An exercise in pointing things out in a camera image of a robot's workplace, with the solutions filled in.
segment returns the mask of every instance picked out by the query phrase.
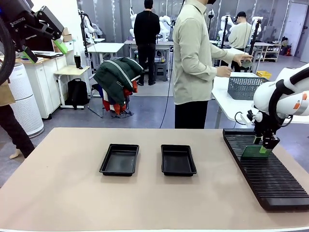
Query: man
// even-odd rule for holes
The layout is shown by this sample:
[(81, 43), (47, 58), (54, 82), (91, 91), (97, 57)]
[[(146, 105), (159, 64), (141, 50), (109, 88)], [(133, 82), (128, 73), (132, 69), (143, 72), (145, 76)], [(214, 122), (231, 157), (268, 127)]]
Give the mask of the man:
[[(10, 104), (14, 103), (14, 97), (10, 91), (8, 82), (4, 82), (0, 86), (0, 126), (9, 134), (12, 138), (12, 142), (16, 145), (16, 149), (27, 158), (34, 150), (34, 146), (29, 139), (28, 135), (18, 123), (14, 116), (14, 112), (10, 107)], [(10, 156), (11, 159), (19, 155), (19, 150)]]
[[(228, 37), (228, 41), (230, 42), (230, 46), (236, 48), (238, 50), (244, 51), (247, 43), (249, 41), (249, 37), (251, 35), (251, 24), (247, 23), (246, 13), (239, 12), (235, 22), (238, 24), (231, 31), (230, 36)], [(240, 66), (237, 62), (232, 62), (232, 68), (235, 68), (236, 72), (240, 72)]]
[[(145, 10), (136, 16), (134, 24), (134, 34), (136, 45), (139, 51), (139, 63), (146, 69), (146, 60), (148, 58), (148, 84), (155, 84), (154, 63), (155, 63), (155, 42), (156, 35), (160, 33), (159, 17), (151, 12), (153, 0), (145, 0)], [(144, 85), (144, 75), (139, 78), (138, 85)]]
[(230, 77), (227, 66), (215, 68), (212, 58), (228, 63), (251, 60), (252, 56), (233, 55), (209, 41), (204, 17), (206, 4), (216, 0), (187, 0), (174, 28), (175, 128), (203, 129), (215, 76)]

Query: yellow bin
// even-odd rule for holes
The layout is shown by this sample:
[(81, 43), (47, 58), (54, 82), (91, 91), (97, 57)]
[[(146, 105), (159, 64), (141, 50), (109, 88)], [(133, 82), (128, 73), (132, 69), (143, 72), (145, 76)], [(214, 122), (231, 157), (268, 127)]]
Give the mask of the yellow bin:
[(272, 74), (270, 72), (267, 72), (267, 71), (257, 71), (256, 75), (259, 76), (259, 77), (264, 77), (267, 80), (269, 80), (272, 76)]

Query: white air purifier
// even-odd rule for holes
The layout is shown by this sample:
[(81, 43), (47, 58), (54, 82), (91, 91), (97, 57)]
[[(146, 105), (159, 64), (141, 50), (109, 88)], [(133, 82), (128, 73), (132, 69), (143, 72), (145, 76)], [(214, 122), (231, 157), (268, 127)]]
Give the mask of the white air purifier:
[(10, 82), (9, 86), (16, 101), (11, 107), (17, 121), (30, 138), (38, 136), (43, 133), (44, 124), (23, 64), (15, 64)]

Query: black plastic tray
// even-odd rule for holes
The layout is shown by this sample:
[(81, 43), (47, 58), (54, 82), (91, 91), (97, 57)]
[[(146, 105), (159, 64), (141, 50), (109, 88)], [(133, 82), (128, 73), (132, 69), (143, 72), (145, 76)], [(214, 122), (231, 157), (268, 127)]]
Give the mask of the black plastic tray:
[(252, 145), (251, 129), (224, 129), (223, 138), (260, 205), (269, 211), (308, 210), (309, 195), (271, 153), (268, 158), (242, 158)]
[(99, 172), (103, 175), (132, 176), (138, 152), (138, 145), (110, 144)]
[(191, 148), (186, 145), (161, 145), (164, 175), (193, 176), (197, 173)]

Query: black pants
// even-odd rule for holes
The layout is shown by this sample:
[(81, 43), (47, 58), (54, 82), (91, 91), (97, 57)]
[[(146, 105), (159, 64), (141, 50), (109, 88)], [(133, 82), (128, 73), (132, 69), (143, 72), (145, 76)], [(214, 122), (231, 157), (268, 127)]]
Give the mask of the black pants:
[(208, 101), (175, 105), (175, 129), (204, 129)]
[[(237, 50), (240, 50), (240, 51), (244, 51), (245, 49), (242, 49), (242, 48), (237, 48)], [(223, 60), (221, 61), (221, 66), (228, 66), (227, 63), (225, 63)], [(238, 65), (237, 62), (235, 61), (232, 61), (232, 66), (231, 68), (233, 69), (234, 68), (234, 71), (237, 72), (237, 73), (240, 73), (241, 72), (241, 67)]]
[(10, 105), (0, 106), (0, 126), (12, 138), (13, 144), (27, 158), (34, 150), (34, 146), (14, 116), (14, 112)]
[[(148, 68), (149, 68), (148, 83), (150, 84), (153, 81), (155, 81), (154, 77), (155, 44), (154, 43), (139, 44), (138, 51), (139, 51), (139, 63), (145, 70), (146, 70), (146, 60), (148, 58)], [(139, 82), (141, 84), (144, 84), (144, 75), (141, 75), (141, 77), (139, 78)]]

